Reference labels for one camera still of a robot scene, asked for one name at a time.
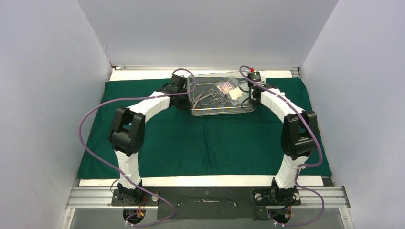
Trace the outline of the metal wire mesh tray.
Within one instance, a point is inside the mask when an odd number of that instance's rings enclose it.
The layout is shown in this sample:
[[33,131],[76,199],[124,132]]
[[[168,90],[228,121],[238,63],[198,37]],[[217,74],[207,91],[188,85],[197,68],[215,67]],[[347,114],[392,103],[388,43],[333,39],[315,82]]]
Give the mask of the metal wire mesh tray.
[[[189,100],[191,102],[190,112],[193,116],[207,116],[207,115],[225,115],[225,114],[241,114],[248,113],[254,110],[254,106],[249,103],[249,99],[245,99],[241,105],[234,106],[230,102],[227,95],[223,95],[215,87],[215,83],[220,82],[228,77],[235,77],[238,80],[238,87],[248,92],[248,83],[240,75],[239,72],[224,72],[224,73],[209,73],[200,74],[194,77],[188,76],[187,90],[191,91]],[[210,89],[217,92],[216,97],[208,97],[204,100],[199,100],[195,109],[192,109],[193,100],[204,91],[204,95],[208,94]]]

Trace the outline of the dark green surgical cloth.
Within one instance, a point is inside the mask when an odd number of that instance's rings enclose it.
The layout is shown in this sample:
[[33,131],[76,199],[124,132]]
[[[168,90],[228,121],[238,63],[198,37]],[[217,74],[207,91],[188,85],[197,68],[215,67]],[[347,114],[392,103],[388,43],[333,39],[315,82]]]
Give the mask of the dark green surgical cloth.
[[[117,107],[151,95],[167,79],[110,81],[87,141],[78,171],[80,179],[114,179],[117,157],[108,134]],[[275,175],[283,159],[282,123],[269,109],[257,106],[246,114],[192,116],[171,107],[146,123],[138,153],[142,177],[197,175]]]

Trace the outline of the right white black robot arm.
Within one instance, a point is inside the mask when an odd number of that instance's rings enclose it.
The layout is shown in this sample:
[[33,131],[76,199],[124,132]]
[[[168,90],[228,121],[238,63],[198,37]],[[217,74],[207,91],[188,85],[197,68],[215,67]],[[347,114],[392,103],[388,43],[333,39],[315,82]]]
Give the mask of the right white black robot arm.
[[294,105],[285,93],[270,84],[249,83],[249,100],[272,111],[282,122],[281,148],[283,159],[272,180],[270,199],[276,205],[299,200],[297,178],[309,156],[317,148],[317,117],[313,111]]

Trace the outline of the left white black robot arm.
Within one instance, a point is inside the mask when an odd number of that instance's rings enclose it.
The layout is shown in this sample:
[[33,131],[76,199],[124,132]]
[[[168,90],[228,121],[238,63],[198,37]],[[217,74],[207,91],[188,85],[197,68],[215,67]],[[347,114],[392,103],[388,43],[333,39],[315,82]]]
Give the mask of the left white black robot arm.
[[159,112],[175,106],[189,108],[187,79],[173,75],[169,83],[154,91],[149,99],[128,107],[118,107],[113,116],[108,139],[118,160],[120,179],[118,193],[130,205],[137,205],[144,199],[140,189],[138,152],[145,139],[146,122]]

